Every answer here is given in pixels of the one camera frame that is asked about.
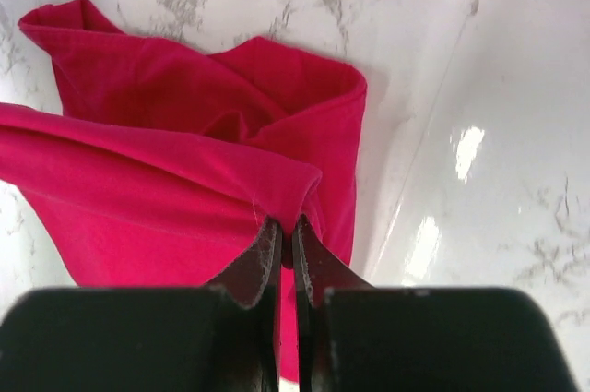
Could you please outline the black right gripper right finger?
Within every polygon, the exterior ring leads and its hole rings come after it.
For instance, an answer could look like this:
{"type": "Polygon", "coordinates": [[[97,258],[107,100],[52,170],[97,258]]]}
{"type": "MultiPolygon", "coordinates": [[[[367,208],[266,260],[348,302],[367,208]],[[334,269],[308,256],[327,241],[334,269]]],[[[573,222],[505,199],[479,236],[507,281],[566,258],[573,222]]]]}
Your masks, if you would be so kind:
{"type": "Polygon", "coordinates": [[[303,391],[573,391],[540,307],[497,288],[376,288],[300,217],[292,234],[303,391]]]}

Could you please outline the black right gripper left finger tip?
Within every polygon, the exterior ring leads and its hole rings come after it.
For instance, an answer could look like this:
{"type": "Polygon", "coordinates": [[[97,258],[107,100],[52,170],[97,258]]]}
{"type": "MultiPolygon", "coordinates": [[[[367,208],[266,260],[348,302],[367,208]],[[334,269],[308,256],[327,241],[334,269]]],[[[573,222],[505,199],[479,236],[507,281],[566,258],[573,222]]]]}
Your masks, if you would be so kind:
{"type": "Polygon", "coordinates": [[[5,391],[275,391],[282,230],[207,284],[43,289],[1,325],[5,391]]]}

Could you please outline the crimson red t shirt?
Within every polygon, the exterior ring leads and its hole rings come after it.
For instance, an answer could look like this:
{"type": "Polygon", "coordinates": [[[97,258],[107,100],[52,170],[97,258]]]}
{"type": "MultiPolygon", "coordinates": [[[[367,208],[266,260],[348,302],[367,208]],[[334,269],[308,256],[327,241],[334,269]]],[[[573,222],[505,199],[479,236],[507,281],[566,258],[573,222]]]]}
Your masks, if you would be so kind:
{"type": "Polygon", "coordinates": [[[291,235],[306,218],[349,262],[368,90],[354,66],[264,37],[202,53],[124,32],[89,0],[18,26],[62,111],[2,104],[1,177],[77,285],[202,285],[267,219],[291,235]]]}

